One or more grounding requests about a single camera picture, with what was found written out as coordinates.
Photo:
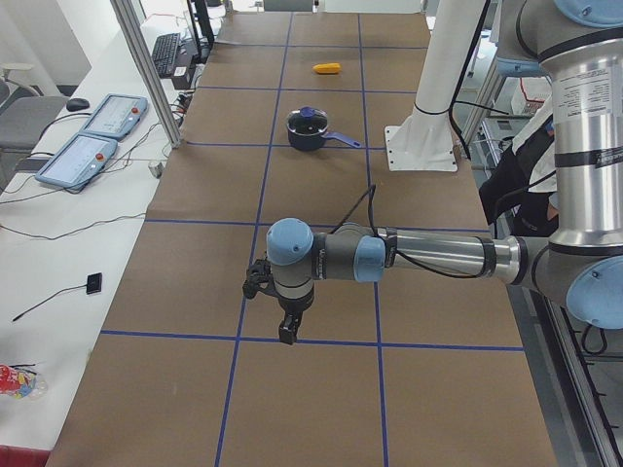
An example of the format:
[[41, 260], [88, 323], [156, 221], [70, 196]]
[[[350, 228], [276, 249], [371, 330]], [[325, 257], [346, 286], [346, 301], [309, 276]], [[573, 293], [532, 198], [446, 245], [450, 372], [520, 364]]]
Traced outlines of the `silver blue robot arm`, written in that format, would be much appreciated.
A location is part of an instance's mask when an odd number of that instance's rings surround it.
[[533, 289], [575, 318], [622, 325], [622, 5], [618, 1], [507, 1], [500, 47], [551, 77], [559, 227], [548, 238], [489, 239], [348, 224], [313, 233], [297, 219], [267, 235], [267, 293], [297, 339], [322, 279], [377, 282], [391, 267]]

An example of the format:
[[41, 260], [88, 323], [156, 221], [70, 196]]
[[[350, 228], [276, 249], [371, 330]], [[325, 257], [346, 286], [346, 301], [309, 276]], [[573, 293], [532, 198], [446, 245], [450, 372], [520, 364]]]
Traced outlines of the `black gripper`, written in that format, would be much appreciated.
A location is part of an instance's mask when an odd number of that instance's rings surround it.
[[281, 343], [293, 345], [298, 340], [298, 330], [302, 323], [304, 312], [309, 309], [314, 300], [314, 290], [299, 298], [279, 297], [278, 303], [284, 311], [284, 317], [278, 326], [278, 338]]

